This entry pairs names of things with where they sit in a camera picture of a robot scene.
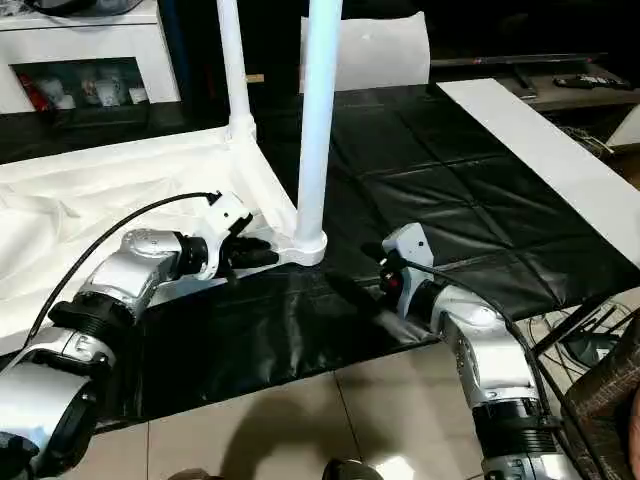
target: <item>black foam mat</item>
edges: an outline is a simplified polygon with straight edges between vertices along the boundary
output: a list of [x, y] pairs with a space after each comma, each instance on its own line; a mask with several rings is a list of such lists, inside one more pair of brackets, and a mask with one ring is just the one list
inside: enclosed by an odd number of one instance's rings
[[[324, 261], [150, 309], [114, 380], [107, 418], [171, 415], [432, 342], [391, 334], [325, 279], [338, 272], [375, 291], [378, 268], [360, 245], [408, 222], [423, 225], [437, 266], [516, 319], [640, 283], [634, 265], [436, 88], [342, 92], [335, 103]], [[256, 112], [259, 144], [294, 202], [301, 119], [300, 101]], [[123, 138], [157, 134], [145, 128]], [[58, 152], [60, 142], [86, 148], [115, 141], [113, 131], [100, 129], [62, 135], [33, 135], [28, 147], [14, 139], [4, 144], [5, 158]]]

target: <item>beige floor tile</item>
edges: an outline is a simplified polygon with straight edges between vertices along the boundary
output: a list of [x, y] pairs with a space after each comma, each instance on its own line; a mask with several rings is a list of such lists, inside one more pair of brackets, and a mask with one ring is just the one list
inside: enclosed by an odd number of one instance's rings
[[626, 292], [619, 293], [613, 297], [615, 301], [618, 301], [632, 310], [640, 307], [640, 287], [632, 288]]
[[96, 435], [64, 480], [146, 480], [148, 424]]
[[367, 463], [401, 457], [415, 480], [462, 480], [481, 472], [473, 419], [446, 345], [354, 365], [336, 376]]
[[357, 457], [332, 374], [150, 424], [149, 480], [316, 480], [332, 457]]

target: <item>white fabric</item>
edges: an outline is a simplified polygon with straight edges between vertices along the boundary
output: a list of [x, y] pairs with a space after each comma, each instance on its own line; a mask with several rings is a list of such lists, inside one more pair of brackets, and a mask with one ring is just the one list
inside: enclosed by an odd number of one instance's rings
[[[221, 190], [238, 193], [255, 212], [234, 173], [240, 155], [224, 134], [194, 132], [0, 166], [0, 354], [24, 341], [46, 296], [79, 255], [137, 208], [179, 193]], [[251, 159], [242, 160], [252, 169]], [[126, 229], [190, 233], [206, 209], [204, 199], [181, 201]], [[121, 237], [115, 234], [90, 257], [61, 298], [72, 296]]]
[[[303, 65], [308, 23], [308, 19], [302, 18]], [[429, 36], [423, 12], [392, 20], [341, 22], [336, 74], [338, 91], [426, 84], [430, 65]]]

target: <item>black cable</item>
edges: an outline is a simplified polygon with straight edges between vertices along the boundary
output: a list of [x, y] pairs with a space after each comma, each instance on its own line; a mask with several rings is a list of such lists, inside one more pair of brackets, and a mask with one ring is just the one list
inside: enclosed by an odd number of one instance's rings
[[615, 325], [613, 325], [612, 327], [608, 328], [607, 330], [605, 330], [604, 334], [608, 335], [611, 332], [615, 332], [618, 328], [620, 328], [622, 325], [624, 325], [627, 322], [631, 322], [633, 320], [635, 320], [638, 315], [640, 315], [640, 308], [637, 310], [634, 310], [633, 312], [629, 313], [627, 316], [625, 316], [622, 320], [620, 320], [618, 323], [616, 323]]
[[586, 331], [586, 333], [595, 333], [596, 328], [602, 325], [607, 320], [607, 318], [613, 315], [615, 311], [616, 311], [616, 306], [614, 305], [609, 310], [607, 310], [607, 312], [604, 315], [602, 315], [598, 320], [596, 320], [593, 323], [593, 325], [589, 328], [589, 330], [586, 330], [586, 327], [582, 327], [582, 331], [583, 332]]
[[476, 293], [475, 288], [470, 287], [466, 282], [458, 280], [457, 278], [453, 277], [452, 275], [449, 275], [446, 272], [443, 272], [433, 267], [426, 267], [424, 265], [420, 265], [419, 263], [415, 263], [410, 260], [406, 260], [404, 258], [402, 260], [405, 262], [407, 266], [411, 268], [415, 268], [416, 270], [421, 270], [423, 272], [430, 273], [434, 276], [438, 276], [458, 288], [462, 288], [464, 290], [468, 290], [469, 292], [472, 292], [473, 294], [480, 297], [484, 302], [490, 305], [496, 312], [498, 312], [502, 316], [502, 318], [504, 319], [504, 323], [507, 327], [507, 331], [514, 336], [516, 341], [520, 344], [520, 346], [522, 346], [522, 349], [524, 350], [525, 359], [529, 364], [529, 366], [531, 367], [531, 371], [533, 373], [536, 386], [538, 387], [538, 395], [540, 396], [540, 403], [542, 404], [544, 413], [546, 415], [552, 415], [551, 406], [549, 404], [549, 398], [547, 397], [547, 392], [544, 389], [544, 383], [542, 381], [542, 377], [540, 376], [540, 372], [535, 368], [537, 359], [533, 354], [533, 350], [531, 350], [531, 347], [529, 346], [526, 339], [522, 335], [522, 332], [515, 325], [515, 322], [513, 321], [511, 316], [506, 313], [504, 308], [502, 308], [502, 306], [499, 305], [496, 301], [489, 300], [482, 297], [481, 295], [478, 295]]
[[580, 424], [580, 419], [578, 418], [578, 414], [576, 413], [575, 409], [573, 408], [572, 405], [569, 404], [569, 402], [567, 402], [564, 394], [560, 390], [560, 387], [558, 387], [558, 384], [553, 380], [553, 377], [547, 370], [547, 367], [545, 367], [540, 360], [538, 360], [538, 368], [540, 369], [540, 372], [542, 373], [545, 380], [547, 381], [547, 384], [549, 384], [549, 386], [551, 387], [551, 390], [553, 390], [553, 394], [556, 396], [556, 398], [560, 402], [560, 405], [569, 416], [571, 423], [573, 423], [573, 426], [576, 427], [576, 430], [578, 431], [578, 436], [582, 440], [582, 443], [584, 443], [584, 446], [587, 449], [587, 452], [589, 453], [591, 460], [593, 460], [593, 463], [596, 466], [596, 469], [598, 470], [598, 475], [600, 475], [600, 478], [606, 480], [608, 477], [607, 477], [607, 473], [604, 468], [604, 465], [602, 464], [602, 460], [596, 453], [595, 448], [593, 448], [593, 444], [591, 443], [591, 441], [587, 438], [587, 433], [582, 428], [582, 425]]
[[[527, 329], [529, 330], [529, 336], [531, 337], [531, 340], [535, 342], [535, 339], [533, 338], [533, 329], [531, 328], [531, 322], [533, 319], [529, 319], [527, 322]], [[573, 378], [571, 377], [571, 374], [569, 372], [573, 372], [576, 375], [582, 375], [583, 372], [579, 372], [578, 370], [576, 370], [575, 368], [571, 368], [570, 366], [568, 366], [566, 364], [566, 362], [564, 361], [564, 359], [562, 358], [562, 354], [560, 353], [559, 348], [556, 346], [556, 353], [558, 354], [558, 358], [560, 358], [561, 362], [557, 361], [555, 358], [550, 357], [549, 355], [547, 355], [546, 353], [543, 353], [542, 356], [544, 358], [546, 358], [547, 360], [549, 360], [552, 363], [555, 363], [556, 365], [562, 367], [565, 371], [565, 373], [567, 374], [567, 377], [569, 377], [569, 379], [571, 380], [571, 383], [573, 383]]]
[[24, 346], [25, 347], [28, 346], [29, 343], [31, 343], [31, 341], [33, 340], [33, 338], [37, 335], [38, 331], [40, 330], [40, 327], [42, 326], [42, 322], [44, 322], [44, 319], [47, 316], [49, 309], [53, 305], [53, 302], [56, 301], [56, 298], [58, 298], [58, 295], [60, 295], [60, 292], [62, 291], [62, 289], [67, 285], [67, 283], [69, 283], [69, 280], [71, 280], [71, 277], [73, 277], [73, 275], [78, 271], [78, 269], [87, 260], [87, 258], [89, 258], [89, 256], [93, 252], [95, 252], [100, 245], [102, 245], [105, 242], [105, 240], [107, 240], [111, 235], [116, 233], [120, 228], [122, 228], [124, 225], [129, 223], [131, 220], [139, 217], [140, 215], [147, 213], [149, 210], [153, 210], [155, 208], [161, 207], [163, 205], [167, 205], [169, 203], [178, 202], [180, 200], [186, 200], [188, 198], [206, 198], [207, 201], [209, 202], [209, 205], [212, 205], [218, 199], [218, 195], [213, 193], [207, 193], [207, 192], [195, 192], [195, 193], [183, 193], [181, 195], [175, 195], [173, 197], [165, 198], [163, 200], [159, 200], [145, 207], [142, 207], [130, 215], [127, 215], [125, 218], [120, 220], [109, 230], [104, 232], [95, 242], [91, 244], [89, 248], [87, 248], [84, 251], [82, 255], [80, 255], [78, 260], [76, 260], [76, 263], [73, 264], [73, 266], [67, 271], [64, 277], [62, 277], [62, 280], [60, 280], [60, 282], [53, 289], [53, 291], [51, 292], [47, 300], [44, 302], [44, 305], [42, 305], [42, 308], [40, 309], [40, 312], [38, 313], [36, 320], [33, 322], [33, 325], [31, 326], [31, 330], [29, 330], [29, 334], [27, 335], [27, 339], [24, 342]]
[[[549, 320], [547, 319], [546, 315], [542, 316], [542, 320], [544, 321], [545, 325], [547, 326], [548, 331], [550, 332], [551, 330], [553, 330], [553, 327], [551, 326], [551, 323], [549, 322]], [[579, 372], [578, 370], [575, 370], [571, 367], [569, 367], [567, 365], [567, 362], [565, 361], [564, 355], [562, 355], [562, 352], [560, 351], [560, 347], [558, 346], [558, 344], [556, 343], [553, 348], [556, 351], [556, 355], [558, 355], [558, 359], [560, 360], [560, 363], [562, 364], [562, 367], [564, 368], [565, 372], [567, 372], [567, 375], [569, 377], [569, 379], [571, 380], [571, 383], [573, 384], [573, 377], [571, 376], [571, 374], [569, 373], [569, 371], [575, 373], [576, 375], [580, 375], [582, 376], [582, 372]], [[547, 353], [545, 352], [544, 357], [547, 358], [548, 360], [554, 362], [554, 363], [558, 363], [556, 362], [556, 360], [554, 358], [551, 358], [549, 355], [547, 355]]]
[[468, 290], [469, 292], [477, 295], [480, 299], [482, 299], [484, 302], [486, 302], [489, 306], [491, 306], [496, 312], [498, 312], [502, 316], [502, 318], [504, 319], [505, 325], [507, 327], [507, 330], [509, 331], [509, 333], [511, 333], [511, 335], [514, 336], [514, 338], [518, 341], [518, 343], [520, 344], [520, 346], [524, 350], [525, 358], [527, 360], [527, 363], [531, 367], [531, 371], [533, 373], [533, 377], [534, 377], [536, 386], [538, 388], [538, 395], [540, 396], [540, 403], [542, 404], [542, 407], [543, 407], [543, 410], [545, 411], [545, 414], [550, 415], [550, 416], [553, 415], [552, 412], [551, 412], [551, 406], [549, 405], [549, 399], [547, 398], [545, 387], [544, 387], [544, 383], [542, 381], [541, 375], [544, 375], [545, 380], [547, 381], [547, 383], [551, 387], [551, 390], [553, 391], [554, 395], [556, 396], [556, 398], [560, 402], [560, 405], [567, 412], [567, 415], [569, 416], [569, 419], [571, 420], [571, 423], [574, 424], [574, 426], [575, 426], [575, 428], [576, 428], [576, 430], [578, 432], [578, 435], [580, 436], [580, 439], [582, 440], [582, 442], [584, 443], [587, 451], [589, 452], [589, 456], [593, 460], [593, 463], [596, 465], [596, 468], [598, 470], [598, 473], [599, 473], [600, 477], [603, 480], [606, 480], [607, 479], [607, 475], [605, 473], [605, 468], [604, 468], [604, 465], [602, 464], [602, 460], [596, 454], [595, 449], [593, 447], [593, 444], [591, 443], [591, 441], [587, 437], [587, 434], [585, 433], [584, 429], [582, 428], [582, 425], [580, 425], [580, 421], [578, 419], [578, 415], [577, 415], [575, 409], [573, 408], [572, 405], [569, 404], [569, 402], [567, 402], [564, 394], [560, 390], [560, 387], [558, 387], [558, 384], [555, 382], [555, 380], [553, 379], [553, 377], [551, 376], [549, 371], [546, 369], [546, 367], [543, 365], [542, 361], [533, 354], [533, 351], [531, 350], [531, 347], [529, 346], [529, 344], [527, 343], [527, 341], [523, 337], [522, 332], [520, 332], [520, 329], [518, 329], [518, 327], [515, 325], [515, 322], [513, 321], [511, 316], [506, 313], [506, 311], [502, 308], [502, 306], [500, 304], [498, 304], [497, 302], [495, 302], [494, 300], [489, 300], [489, 299], [484, 298], [482, 295], [479, 295], [476, 292], [476, 289], [474, 289], [474, 288], [470, 287], [469, 285], [467, 285], [466, 282], [458, 280], [457, 278], [449, 275], [446, 272], [443, 272], [443, 271], [438, 270], [438, 269], [433, 268], [433, 267], [427, 267], [425, 265], [421, 265], [419, 263], [415, 263], [415, 262], [412, 262], [410, 260], [406, 260], [404, 258], [402, 258], [402, 261], [408, 267], [415, 268], [416, 270], [420, 270], [420, 271], [425, 272], [425, 273], [430, 273], [430, 274], [432, 274], [434, 276], [437, 276], [437, 277], [440, 277], [440, 278], [446, 280], [448, 283], [452, 284], [453, 286], [456, 286], [458, 288], [462, 288], [464, 290]]

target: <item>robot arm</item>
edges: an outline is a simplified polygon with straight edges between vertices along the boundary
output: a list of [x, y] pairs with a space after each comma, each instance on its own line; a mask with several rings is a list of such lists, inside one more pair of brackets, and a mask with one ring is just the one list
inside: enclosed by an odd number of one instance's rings
[[433, 265], [420, 224], [409, 224], [382, 243], [382, 289], [401, 318], [414, 317], [451, 347], [460, 382], [473, 413], [476, 435], [490, 480], [580, 478], [553, 440], [554, 422], [540, 405], [538, 389], [522, 346], [504, 319], [477, 295], [443, 285], [429, 273], [388, 258]]
[[[198, 236], [128, 232], [73, 300], [51, 309], [53, 326], [0, 373], [0, 479], [51, 477], [77, 465], [111, 369], [160, 284], [277, 262], [267, 242], [237, 237], [251, 219], [227, 194], [213, 203]], [[237, 254], [249, 251], [248, 260]]]

